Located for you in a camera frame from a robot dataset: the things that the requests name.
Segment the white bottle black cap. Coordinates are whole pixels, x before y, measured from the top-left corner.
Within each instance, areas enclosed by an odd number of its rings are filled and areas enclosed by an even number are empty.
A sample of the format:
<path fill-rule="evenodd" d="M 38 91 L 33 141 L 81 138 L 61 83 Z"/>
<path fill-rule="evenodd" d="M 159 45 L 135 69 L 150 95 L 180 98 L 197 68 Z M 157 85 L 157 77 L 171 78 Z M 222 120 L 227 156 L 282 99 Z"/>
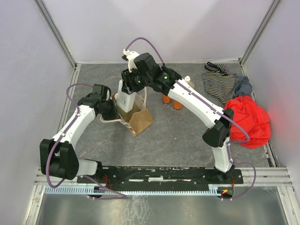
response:
<path fill-rule="evenodd" d="M 118 94 L 117 94 L 117 106 L 125 113 L 130 112 L 133 109 L 136 93 L 127 94 L 122 91 L 123 82 L 119 81 Z"/>

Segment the striped dark garment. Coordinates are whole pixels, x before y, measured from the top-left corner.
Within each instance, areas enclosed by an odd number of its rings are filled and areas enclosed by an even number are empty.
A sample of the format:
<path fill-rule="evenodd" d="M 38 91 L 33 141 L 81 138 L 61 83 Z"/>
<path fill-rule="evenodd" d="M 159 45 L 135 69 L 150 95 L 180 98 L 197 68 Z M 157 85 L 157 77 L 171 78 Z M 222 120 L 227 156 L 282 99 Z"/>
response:
<path fill-rule="evenodd" d="M 229 71 L 229 68 L 225 64 L 215 64 L 211 62 L 207 62 L 204 68 L 210 72 L 220 73 L 222 76 L 230 76 L 232 75 Z"/>

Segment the dark blue small bottle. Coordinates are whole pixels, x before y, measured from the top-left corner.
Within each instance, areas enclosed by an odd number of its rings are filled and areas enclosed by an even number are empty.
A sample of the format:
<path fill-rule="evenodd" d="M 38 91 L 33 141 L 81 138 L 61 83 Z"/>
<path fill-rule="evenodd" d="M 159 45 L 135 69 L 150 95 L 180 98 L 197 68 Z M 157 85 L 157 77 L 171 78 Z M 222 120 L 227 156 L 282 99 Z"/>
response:
<path fill-rule="evenodd" d="M 181 104 L 179 101 L 177 100 L 173 100 L 172 102 L 172 106 L 174 109 L 176 110 L 180 110 L 183 107 L 183 104 Z"/>

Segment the blue-grey cloth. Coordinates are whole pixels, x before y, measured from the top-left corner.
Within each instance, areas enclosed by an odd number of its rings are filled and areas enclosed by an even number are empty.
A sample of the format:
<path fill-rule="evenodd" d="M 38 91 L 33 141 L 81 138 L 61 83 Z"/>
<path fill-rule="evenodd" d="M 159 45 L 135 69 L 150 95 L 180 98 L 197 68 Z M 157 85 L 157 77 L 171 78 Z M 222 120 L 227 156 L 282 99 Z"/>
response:
<path fill-rule="evenodd" d="M 252 84 L 247 76 L 235 75 L 238 82 L 234 86 L 234 98 L 250 96 L 253 90 Z"/>

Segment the clear bottle white cap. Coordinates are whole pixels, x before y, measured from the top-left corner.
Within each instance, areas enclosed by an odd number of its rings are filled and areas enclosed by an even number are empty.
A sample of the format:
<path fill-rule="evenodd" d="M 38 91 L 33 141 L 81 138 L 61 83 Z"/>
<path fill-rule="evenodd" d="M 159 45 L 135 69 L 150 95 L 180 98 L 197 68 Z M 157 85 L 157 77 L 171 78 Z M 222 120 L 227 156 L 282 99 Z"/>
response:
<path fill-rule="evenodd" d="M 191 88 L 193 88 L 193 89 L 195 88 L 195 85 L 194 85 L 194 83 L 192 82 L 190 76 L 185 76 L 185 77 L 184 77 L 184 80 L 185 80 L 185 82 L 186 82 Z"/>

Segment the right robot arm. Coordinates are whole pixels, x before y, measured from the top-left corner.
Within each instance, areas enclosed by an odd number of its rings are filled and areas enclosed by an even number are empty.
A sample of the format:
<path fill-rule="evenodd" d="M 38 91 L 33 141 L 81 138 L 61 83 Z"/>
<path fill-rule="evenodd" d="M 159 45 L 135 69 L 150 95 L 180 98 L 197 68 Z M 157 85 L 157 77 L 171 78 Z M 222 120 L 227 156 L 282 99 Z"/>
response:
<path fill-rule="evenodd" d="M 233 167 L 226 144 L 229 141 L 230 124 L 233 111 L 224 110 L 192 88 L 176 71 L 165 65 L 158 65 L 149 53 L 139 54 L 124 50 L 123 60 L 127 69 L 121 72 L 117 106 L 125 113 L 133 108 L 136 93 L 150 87 L 173 100 L 195 114 L 207 127 L 202 139 L 213 150 L 215 168 L 227 173 Z"/>

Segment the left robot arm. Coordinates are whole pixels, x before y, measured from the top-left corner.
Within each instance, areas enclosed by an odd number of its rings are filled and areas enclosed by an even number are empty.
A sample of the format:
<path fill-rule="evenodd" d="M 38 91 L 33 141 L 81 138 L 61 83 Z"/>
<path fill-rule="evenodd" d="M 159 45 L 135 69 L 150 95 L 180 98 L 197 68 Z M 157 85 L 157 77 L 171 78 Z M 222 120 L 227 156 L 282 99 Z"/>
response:
<path fill-rule="evenodd" d="M 71 102 L 75 104 L 73 115 L 57 134 L 51 139 L 43 139 L 39 146 L 41 172 L 47 179 L 53 176 L 72 180 L 77 176 L 95 175 L 98 162 L 79 159 L 75 152 L 76 144 L 97 116 L 108 121 L 119 116 L 111 89 L 105 85 L 94 84 L 91 93 Z"/>

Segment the striped shirt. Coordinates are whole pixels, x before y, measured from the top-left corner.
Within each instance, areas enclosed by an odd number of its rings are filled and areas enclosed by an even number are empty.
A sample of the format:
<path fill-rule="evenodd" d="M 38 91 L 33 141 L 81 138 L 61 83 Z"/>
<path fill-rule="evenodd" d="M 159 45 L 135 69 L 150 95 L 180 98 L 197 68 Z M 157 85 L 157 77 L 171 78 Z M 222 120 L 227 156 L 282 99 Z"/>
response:
<path fill-rule="evenodd" d="M 223 104 L 233 99 L 235 86 L 239 79 L 234 75 L 223 76 L 218 72 L 202 74 L 205 91 L 218 98 Z"/>

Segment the canvas tote bag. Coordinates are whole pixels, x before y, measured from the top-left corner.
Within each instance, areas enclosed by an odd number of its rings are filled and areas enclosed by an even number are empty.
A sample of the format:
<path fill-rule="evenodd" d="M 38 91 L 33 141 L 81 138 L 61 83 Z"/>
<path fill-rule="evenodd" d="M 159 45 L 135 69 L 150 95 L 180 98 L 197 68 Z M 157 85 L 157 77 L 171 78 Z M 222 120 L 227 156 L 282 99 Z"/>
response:
<path fill-rule="evenodd" d="M 137 136 L 139 133 L 144 131 L 153 122 L 153 118 L 146 107 L 147 102 L 147 89 L 144 88 L 144 97 L 139 93 L 135 94 L 133 108 L 129 112 L 124 112 L 118 105 L 118 93 L 113 94 L 112 99 L 115 102 L 116 109 L 118 112 L 118 118 L 113 120 L 105 120 L 103 116 L 100 116 L 100 121 L 103 123 L 119 122 L 124 125 L 133 136 Z"/>

